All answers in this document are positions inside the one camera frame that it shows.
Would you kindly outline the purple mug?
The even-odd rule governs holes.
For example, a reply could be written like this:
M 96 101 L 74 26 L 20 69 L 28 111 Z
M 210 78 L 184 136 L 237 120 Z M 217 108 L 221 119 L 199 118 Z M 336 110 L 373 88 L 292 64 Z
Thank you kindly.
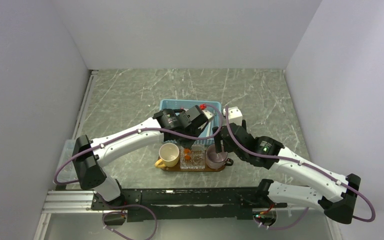
M 221 171 L 225 167 L 231 167 L 234 161 L 228 157 L 228 153 L 221 148 L 221 152 L 216 151 L 216 145 L 209 145 L 205 151 L 205 164 L 212 170 Z

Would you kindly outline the clear glass holder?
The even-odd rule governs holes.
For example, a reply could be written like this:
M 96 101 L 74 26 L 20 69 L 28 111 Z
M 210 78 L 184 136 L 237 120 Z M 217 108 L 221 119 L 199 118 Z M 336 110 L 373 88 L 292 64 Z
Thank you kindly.
M 184 147 L 180 148 L 180 169 L 188 171 L 203 170 L 206 167 L 204 144 L 194 144 L 191 149 L 191 160 L 184 160 Z

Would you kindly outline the orange toothpaste tube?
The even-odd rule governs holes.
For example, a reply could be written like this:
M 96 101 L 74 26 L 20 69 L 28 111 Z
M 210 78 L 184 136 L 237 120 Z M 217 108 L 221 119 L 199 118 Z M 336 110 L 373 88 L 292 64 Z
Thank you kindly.
M 190 161 L 192 159 L 191 153 L 192 153 L 192 151 L 190 148 L 184 148 L 183 149 L 183 159 L 185 161 Z

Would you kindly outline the yellow mug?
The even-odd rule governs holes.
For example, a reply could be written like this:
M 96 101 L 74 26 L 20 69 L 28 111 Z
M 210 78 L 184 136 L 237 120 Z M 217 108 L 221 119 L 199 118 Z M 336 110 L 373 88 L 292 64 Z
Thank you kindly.
M 180 159 L 180 149 L 174 143 L 164 143 L 158 151 L 158 160 L 154 166 L 156 168 L 174 167 Z

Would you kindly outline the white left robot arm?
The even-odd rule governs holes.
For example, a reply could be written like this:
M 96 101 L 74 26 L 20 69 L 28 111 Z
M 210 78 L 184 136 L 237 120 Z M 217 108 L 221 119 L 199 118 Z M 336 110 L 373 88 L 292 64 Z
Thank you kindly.
M 119 182 L 104 170 L 114 160 L 148 145 L 175 141 L 190 148 L 215 114 L 194 105 L 191 108 L 164 108 L 142 123 L 109 136 L 78 137 L 73 148 L 73 166 L 82 190 L 94 190 L 111 210 L 119 209 L 124 196 Z

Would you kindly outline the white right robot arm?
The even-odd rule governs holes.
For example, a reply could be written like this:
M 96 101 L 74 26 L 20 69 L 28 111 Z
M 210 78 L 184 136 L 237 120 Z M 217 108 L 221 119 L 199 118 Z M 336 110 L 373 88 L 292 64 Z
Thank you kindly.
M 240 160 L 254 167 L 279 171 L 300 181 L 302 186 L 287 185 L 263 179 L 255 194 L 256 203 L 267 208 L 272 203 L 291 203 L 323 212 L 341 224 L 350 224 L 361 178 L 353 173 L 342 175 L 324 169 L 297 155 L 283 143 L 268 137 L 253 137 L 243 125 L 231 122 L 214 127 L 217 151 L 234 153 Z

